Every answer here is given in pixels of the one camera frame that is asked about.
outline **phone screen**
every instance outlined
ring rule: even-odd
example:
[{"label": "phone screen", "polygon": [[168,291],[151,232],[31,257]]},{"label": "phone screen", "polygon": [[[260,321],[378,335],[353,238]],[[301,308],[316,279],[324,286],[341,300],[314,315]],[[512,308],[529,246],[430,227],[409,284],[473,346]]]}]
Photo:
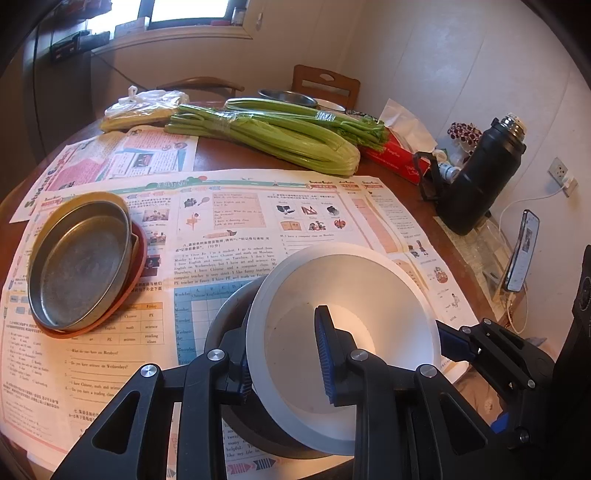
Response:
[{"label": "phone screen", "polygon": [[509,263],[509,269],[503,282],[507,291],[517,292],[523,288],[525,276],[530,269],[531,258],[534,255],[535,241],[540,230],[540,219],[530,210],[523,212],[517,244]]}]

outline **white cable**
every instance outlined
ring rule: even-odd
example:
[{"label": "white cable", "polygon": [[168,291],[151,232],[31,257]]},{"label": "white cable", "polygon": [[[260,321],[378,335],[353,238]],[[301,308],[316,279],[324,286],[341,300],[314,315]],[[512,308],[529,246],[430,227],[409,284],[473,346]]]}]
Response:
[{"label": "white cable", "polygon": [[525,327],[527,326],[527,314],[530,311],[527,302],[527,287],[525,286],[525,283],[523,284],[523,288],[525,291],[525,321],[523,322],[523,328],[521,330],[517,331],[517,329],[515,328],[515,324],[513,323],[513,319],[511,318],[511,312],[509,311],[509,308],[513,306],[513,301],[511,301],[511,305],[509,305],[509,299],[507,299],[507,301],[505,302],[505,308],[507,311],[507,318],[509,319],[509,324],[511,325],[511,328],[513,328],[514,332],[517,335],[521,335],[525,331]]},{"label": "white cable", "polygon": [[[550,195],[544,195],[543,197],[535,197],[535,198],[531,198],[531,199],[522,199],[522,200],[515,200],[514,202],[511,202],[510,204],[508,204],[505,208],[503,208],[503,211],[501,212],[501,215],[499,217],[499,234],[501,237],[503,237],[503,232],[501,231],[501,225],[502,225],[502,221],[503,221],[503,215],[505,214],[505,212],[507,211],[507,209],[516,204],[516,203],[521,203],[521,202],[529,202],[529,201],[533,201],[533,200],[544,200],[544,199],[549,199],[550,197],[553,197],[554,195],[558,195],[560,192],[562,192],[564,190],[564,188],[566,187],[566,185],[562,185],[558,190],[556,190],[554,193],[550,193]],[[527,326],[527,316],[528,313],[530,312],[530,308],[527,302],[527,287],[525,286],[525,282],[523,283],[523,288],[525,291],[525,321],[523,322],[523,328],[519,331],[517,331],[517,329],[515,328],[515,325],[513,324],[513,319],[511,318],[511,312],[509,311],[510,305],[509,305],[509,298],[507,298],[507,301],[505,302],[505,309],[507,311],[507,318],[509,319],[509,324],[511,325],[511,328],[513,328],[513,330],[515,331],[515,333],[517,335],[521,335],[524,331],[525,331],[525,327]]]},{"label": "white cable", "polygon": [[556,190],[554,193],[550,193],[550,195],[544,195],[543,197],[535,197],[532,199],[521,199],[521,200],[515,200],[514,202],[511,202],[509,205],[507,205],[505,208],[503,208],[503,211],[501,212],[501,216],[499,217],[499,233],[501,233],[501,225],[503,222],[503,215],[505,214],[505,212],[507,211],[507,209],[516,204],[516,203],[520,203],[520,202],[530,202],[532,200],[544,200],[544,199],[549,199],[550,197],[553,197],[554,195],[558,195],[560,192],[562,192],[564,190],[564,187],[566,187],[566,185],[562,185],[558,190]]}]

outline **metal bowl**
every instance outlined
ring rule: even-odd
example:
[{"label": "metal bowl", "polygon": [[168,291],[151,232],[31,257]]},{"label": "metal bowl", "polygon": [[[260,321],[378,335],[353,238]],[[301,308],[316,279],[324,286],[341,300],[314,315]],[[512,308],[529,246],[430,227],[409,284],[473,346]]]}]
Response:
[{"label": "metal bowl", "polygon": [[278,100],[280,102],[293,103],[294,105],[309,106],[316,108],[318,102],[312,97],[302,95],[301,93],[289,92],[287,90],[259,90],[259,96],[269,100]]},{"label": "metal bowl", "polygon": [[52,227],[33,250],[29,302],[43,326],[80,330],[108,310],[125,282],[131,227],[126,211],[113,202],[85,203],[59,213],[61,218],[51,219]]}]

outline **bottle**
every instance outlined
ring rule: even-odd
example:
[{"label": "bottle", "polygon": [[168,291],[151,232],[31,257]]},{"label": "bottle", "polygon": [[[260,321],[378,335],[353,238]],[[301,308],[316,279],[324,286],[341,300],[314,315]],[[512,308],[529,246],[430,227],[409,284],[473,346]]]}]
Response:
[{"label": "bottle", "polygon": [[431,154],[422,152],[415,154],[431,161],[436,197],[426,196],[422,179],[419,187],[424,199],[437,202],[436,212],[450,230],[466,235],[491,207],[521,165],[521,156],[526,148],[523,143],[525,132],[523,122],[512,113],[501,121],[495,118],[491,127],[482,134],[466,165],[447,188],[443,188],[434,157],[431,159]]}]

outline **electronic device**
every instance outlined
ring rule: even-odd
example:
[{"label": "electronic device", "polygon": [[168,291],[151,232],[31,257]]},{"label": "electronic device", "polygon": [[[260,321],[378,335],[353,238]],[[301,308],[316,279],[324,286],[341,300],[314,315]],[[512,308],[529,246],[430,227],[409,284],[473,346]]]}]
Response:
[{"label": "electronic device", "polygon": [[108,31],[91,35],[90,30],[80,30],[50,47],[51,61],[62,61],[78,53],[102,47],[109,43],[110,38],[111,32]]},{"label": "electronic device", "polygon": [[540,219],[531,210],[524,210],[515,249],[505,273],[502,288],[506,291],[521,291],[534,255],[535,241],[540,230]]}]

